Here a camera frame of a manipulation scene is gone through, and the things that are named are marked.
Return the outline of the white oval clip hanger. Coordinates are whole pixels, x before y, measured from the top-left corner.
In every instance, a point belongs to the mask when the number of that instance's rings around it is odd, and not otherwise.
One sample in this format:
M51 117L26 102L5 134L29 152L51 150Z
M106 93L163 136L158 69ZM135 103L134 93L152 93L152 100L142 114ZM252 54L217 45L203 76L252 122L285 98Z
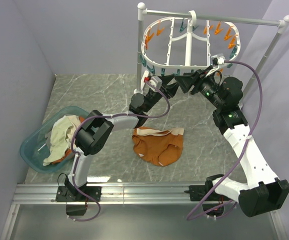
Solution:
M240 32L230 21L198 18L193 10L150 10L143 4L138 6L137 20L138 77L193 72L212 65L217 56L233 61L241 51Z

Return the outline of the orange underwear beige waistband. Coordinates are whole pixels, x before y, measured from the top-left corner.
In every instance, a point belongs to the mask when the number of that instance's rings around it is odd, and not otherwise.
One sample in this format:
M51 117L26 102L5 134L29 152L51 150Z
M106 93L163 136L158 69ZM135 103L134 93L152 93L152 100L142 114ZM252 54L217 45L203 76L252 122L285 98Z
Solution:
M182 127L158 130L139 127L133 130L133 151L142 160L158 167L166 167L179 160L184 148Z

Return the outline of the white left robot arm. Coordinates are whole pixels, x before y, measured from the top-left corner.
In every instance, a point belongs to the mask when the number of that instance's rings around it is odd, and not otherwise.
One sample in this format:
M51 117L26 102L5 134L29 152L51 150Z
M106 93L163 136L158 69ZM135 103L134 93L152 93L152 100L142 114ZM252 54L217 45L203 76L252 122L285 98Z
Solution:
M150 89L147 94L135 93L131 97L127 111L104 114L93 110L77 127L71 142L74 162L68 175L71 186L67 190L67 195L72 200L80 201L85 197L86 189L83 186L87 184L90 158L102 150L112 132L138 128L148 119L157 119L167 115L171 107L169 99L174 97L179 87L178 83L170 83L174 77L174 74L146 77L144 83ZM147 115L162 98L166 100L167 110L160 115Z

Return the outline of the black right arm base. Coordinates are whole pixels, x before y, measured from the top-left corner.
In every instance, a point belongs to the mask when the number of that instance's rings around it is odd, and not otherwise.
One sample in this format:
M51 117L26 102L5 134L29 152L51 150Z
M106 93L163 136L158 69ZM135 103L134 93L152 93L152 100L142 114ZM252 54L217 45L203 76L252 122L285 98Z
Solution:
M203 199L203 197L209 192L211 186L206 185L190 185L184 193L189 194L189 199L191 202L199 202ZM229 201L230 199L224 195L220 195L213 191L206 201L208 202L220 202L220 201Z

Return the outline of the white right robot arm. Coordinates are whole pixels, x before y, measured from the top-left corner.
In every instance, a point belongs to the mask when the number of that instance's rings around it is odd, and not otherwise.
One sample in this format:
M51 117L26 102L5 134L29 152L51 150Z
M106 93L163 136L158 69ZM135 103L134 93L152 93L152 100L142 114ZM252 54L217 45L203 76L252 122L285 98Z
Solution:
M238 106L243 97L243 83L235 77L216 83L205 70L185 73L175 80L184 93L201 93L215 106L213 121L234 150L238 158L235 166L241 165L247 180L246 184L231 180L230 172L208 177L198 205L208 198L216 200L224 196L238 203L247 217L280 209L289 194L289 182L279 179L270 168L252 136L255 128L249 126Z

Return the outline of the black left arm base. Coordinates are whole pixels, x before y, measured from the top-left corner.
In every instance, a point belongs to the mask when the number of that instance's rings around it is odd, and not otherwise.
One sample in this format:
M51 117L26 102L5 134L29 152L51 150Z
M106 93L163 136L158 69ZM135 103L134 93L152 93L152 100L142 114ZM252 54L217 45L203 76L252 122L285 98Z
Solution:
M100 201L102 194L101 186L83 186L80 189L86 195L89 195L96 201ZM85 202L90 201L88 197L78 192L75 188L70 191L66 186L59 186L55 197L56 202Z

